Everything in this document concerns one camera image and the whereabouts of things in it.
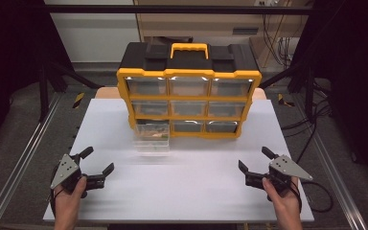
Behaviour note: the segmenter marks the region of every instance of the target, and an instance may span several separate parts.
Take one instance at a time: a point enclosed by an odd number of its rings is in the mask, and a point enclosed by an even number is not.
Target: white table
[[[104,189],[89,191],[79,218],[106,223],[221,223],[275,221],[266,193],[244,185],[241,160],[254,173],[267,173],[266,146],[288,155],[271,101],[257,100],[238,139],[177,137],[168,156],[145,156],[132,145],[133,132],[121,99],[93,99],[71,155],[92,146],[81,160],[83,173],[98,174],[111,162],[115,171]],[[302,221],[313,221],[300,184]],[[45,220],[54,220],[50,206]]]

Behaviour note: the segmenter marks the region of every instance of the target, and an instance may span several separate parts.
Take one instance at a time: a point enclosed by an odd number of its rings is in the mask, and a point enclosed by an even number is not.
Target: yellow handle
[[[172,45],[172,53],[170,58],[173,58],[174,51],[203,51],[205,52],[205,58],[208,59],[208,46],[204,43],[174,43]]]

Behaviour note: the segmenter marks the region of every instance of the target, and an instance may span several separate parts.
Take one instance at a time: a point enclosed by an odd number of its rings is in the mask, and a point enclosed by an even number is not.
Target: wall
[[[45,0],[49,4],[133,5],[131,0]],[[72,62],[120,62],[127,44],[139,41],[135,14],[52,13]]]

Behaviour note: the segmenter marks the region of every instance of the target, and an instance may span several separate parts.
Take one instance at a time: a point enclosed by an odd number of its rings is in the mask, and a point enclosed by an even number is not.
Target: human hand
[[[80,209],[81,195],[86,187],[86,177],[83,176],[76,185],[74,192],[68,194],[61,185],[55,187],[56,222],[55,230],[74,229]]]
[[[298,178],[292,177],[291,181],[297,185]],[[273,202],[274,211],[276,212],[279,228],[282,230],[300,230],[303,229],[300,220],[300,207],[298,198],[295,194],[288,190],[283,196],[277,194],[276,189],[270,180],[265,177],[262,180],[264,190],[267,192]]]

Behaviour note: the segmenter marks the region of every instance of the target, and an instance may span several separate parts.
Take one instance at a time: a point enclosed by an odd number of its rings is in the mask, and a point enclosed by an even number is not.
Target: gray carpet floor
[[[91,80],[99,84],[116,85],[116,77],[113,75],[99,74],[99,76],[93,76]],[[43,229],[43,226],[50,229],[53,226],[53,223],[42,220],[48,204],[46,197],[49,194],[52,169],[62,154],[69,152],[72,147],[85,110],[96,93],[96,90],[80,85],[76,81],[68,80],[68,83],[67,92],[60,94],[57,111],[0,219],[0,229]],[[288,103],[295,103],[294,100],[303,95],[289,95],[286,90],[287,83],[288,80],[281,80],[265,91],[267,97],[272,100],[281,127],[304,119],[297,106],[278,103],[279,94],[282,94]],[[73,108],[74,101],[80,92],[84,92],[81,104],[78,108]],[[58,93],[50,90],[49,94],[53,97]],[[321,100],[320,95],[315,95],[316,103]],[[0,192],[33,135],[38,117],[38,84],[31,84],[12,95],[11,111],[0,129]],[[345,137],[332,116],[320,117],[317,123],[317,132],[368,227],[368,168],[366,165],[352,161],[350,147],[346,144]],[[299,129],[285,130],[284,134],[289,136],[301,129],[304,129],[304,126]],[[308,130],[286,137],[289,152],[294,160],[299,156],[309,137]],[[313,175],[315,182],[330,191],[334,201],[333,208],[329,212],[313,212],[315,221],[304,223],[305,229],[351,229],[313,144],[310,144],[305,151],[300,165]],[[322,210],[329,207],[330,198],[322,189],[312,185],[304,185],[304,189],[309,197],[311,208]],[[80,223],[79,227],[105,229],[106,225],[84,222]],[[115,229],[128,229],[123,225],[116,227]],[[243,227],[242,223],[237,226],[238,229]],[[275,229],[275,223],[271,223],[270,226],[266,223],[249,224],[249,229],[270,229],[269,227]]]

